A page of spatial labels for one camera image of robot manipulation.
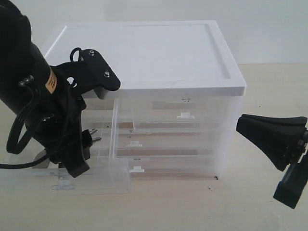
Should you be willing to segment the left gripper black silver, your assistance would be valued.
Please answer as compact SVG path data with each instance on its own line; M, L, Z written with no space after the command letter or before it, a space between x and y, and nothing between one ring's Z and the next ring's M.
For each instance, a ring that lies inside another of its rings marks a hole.
M62 76L73 78L70 84L69 114L74 121L62 138L58 138L60 146L55 151L45 149L40 152L35 161L38 166L48 166L50 162L60 164L67 172L76 178L90 169L86 160L90 159L90 147L93 139L90 131L81 129L81 112L86 109L83 94L93 90L98 98L103 98L109 91L120 88L121 82L96 50L72 50L70 56L79 53L78 60L55 67Z

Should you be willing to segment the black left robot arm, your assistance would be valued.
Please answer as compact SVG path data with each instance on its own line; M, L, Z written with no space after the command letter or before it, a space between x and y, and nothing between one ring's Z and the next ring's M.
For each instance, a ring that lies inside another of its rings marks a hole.
M83 94L101 97L121 82L102 55L93 49L73 49L78 58L49 65L32 41L28 17L9 0L0 3L0 99L16 115L6 150L20 154L31 139L44 156L2 169L35 167L45 160L62 164L72 177L89 170L91 133L81 127L86 108Z

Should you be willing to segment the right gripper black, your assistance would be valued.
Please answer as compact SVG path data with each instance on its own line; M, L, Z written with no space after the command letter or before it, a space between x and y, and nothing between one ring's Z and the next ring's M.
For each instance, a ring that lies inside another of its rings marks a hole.
M304 116L274 118L243 114L236 127L279 171L290 164L273 198L291 209L296 207L308 182L307 121Z

